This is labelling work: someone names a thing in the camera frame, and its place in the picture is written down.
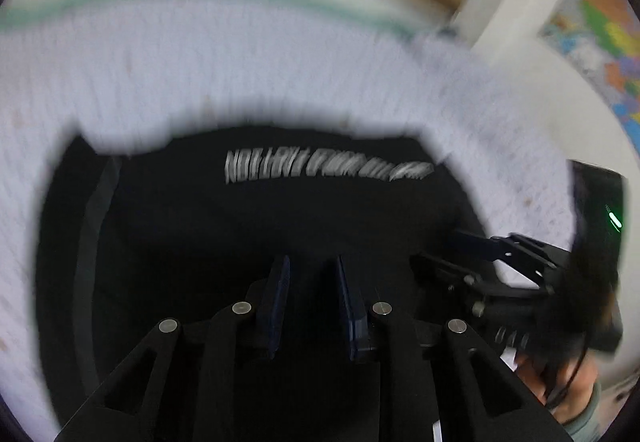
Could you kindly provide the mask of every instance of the sleeve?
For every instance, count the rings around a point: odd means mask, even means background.
[[[574,442],[595,442],[600,438],[600,425],[595,415],[600,402],[600,383],[596,382],[587,408],[578,417],[564,425]]]

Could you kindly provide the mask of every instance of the green led light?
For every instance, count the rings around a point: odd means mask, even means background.
[[[615,225],[618,229],[622,228],[622,222],[618,220],[618,217],[615,216],[611,211],[609,211],[609,218],[613,222],[613,225]]]

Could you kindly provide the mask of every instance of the black fabric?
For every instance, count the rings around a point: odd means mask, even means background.
[[[300,153],[287,158],[290,171],[283,168],[279,177],[241,181],[239,173],[225,171],[237,151],[261,148],[264,160],[270,148],[276,153],[283,146],[308,149],[308,157],[319,148],[334,153],[315,175],[305,169],[292,175],[294,160],[305,160]],[[349,153],[338,157],[341,152]],[[360,159],[353,157],[356,153],[367,162],[378,159],[382,168],[373,172],[377,177],[359,175],[367,169],[364,161],[354,161]],[[331,159],[338,159],[338,165],[345,158],[362,170],[322,175]],[[107,159],[76,138],[54,174],[42,212],[36,319],[47,386],[62,423],[86,398],[74,354],[72,282],[84,206]],[[265,278],[275,255],[288,254],[292,271],[283,343],[306,346],[296,353],[313,354],[306,371],[315,370],[305,381],[302,370],[287,374],[290,364],[280,364],[282,371],[270,378],[279,390],[295,390],[295,401],[283,392],[273,404],[295,409],[301,427],[305,422],[296,405],[314,405],[307,419],[313,425],[326,424],[332,415],[329,403],[323,403],[323,411],[316,400],[300,398],[305,390],[315,397],[342,390],[340,396],[349,398],[360,378],[344,378],[339,358],[327,364],[333,349],[324,342],[335,337],[337,313],[328,260],[365,253],[376,260],[370,271],[371,278],[382,282],[380,292],[392,295],[394,306],[413,312],[424,300],[410,271],[402,269],[408,264],[393,266],[392,260],[408,260],[423,249],[440,253],[454,227],[482,233],[459,183],[444,165],[426,169],[433,160],[410,137],[353,139],[313,130],[239,127],[176,139],[158,151],[121,161],[118,186],[100,224],[95,272],[93,338],[100,380],[157,321],[175,317],[190,323],[212,317],[241,300],[251,282]],[[406,173],[417,178],[401,177],[407,166]],[[491,264],[476,268],[486,279],[495,279]],[[427,301],[426,307],[436,312],[446,305]],[[318,355],[323,343],[326,357]],[[252,380],[240,377],[238,382],[250,388]],[[239,390],[238,396],[247,403],[264,397],[256,390]],[[253,414],[243,411],[240,418],[273,420],[255,400],[252,407]],[[293,436],[282,429],[278,435]],[[249,428],[246,432],[249,440],[255,437]]]

